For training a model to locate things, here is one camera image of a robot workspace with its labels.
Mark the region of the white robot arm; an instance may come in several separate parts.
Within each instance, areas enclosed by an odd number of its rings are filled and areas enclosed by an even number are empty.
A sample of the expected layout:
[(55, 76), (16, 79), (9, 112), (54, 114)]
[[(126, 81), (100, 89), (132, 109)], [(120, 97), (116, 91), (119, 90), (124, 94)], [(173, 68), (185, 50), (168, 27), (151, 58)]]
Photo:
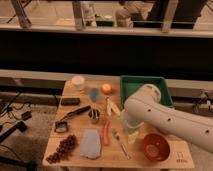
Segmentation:
[(213, 153), (213, 118), (166, 107), (160, 100), (157, 86), (142, 85), (124, 102), (121, 112), (124, 127), (133, 132), (145, 122)]

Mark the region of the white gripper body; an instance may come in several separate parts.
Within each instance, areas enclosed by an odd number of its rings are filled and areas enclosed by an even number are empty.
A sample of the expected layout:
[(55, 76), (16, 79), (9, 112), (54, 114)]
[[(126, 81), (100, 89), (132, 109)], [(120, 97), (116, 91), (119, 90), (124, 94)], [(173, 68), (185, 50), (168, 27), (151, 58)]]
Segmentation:
[(120, 121), (126, 133), (127, 142), (129, 144), (134, 144), (143, 122), (130, 115), (125, 109), (121, 111)]

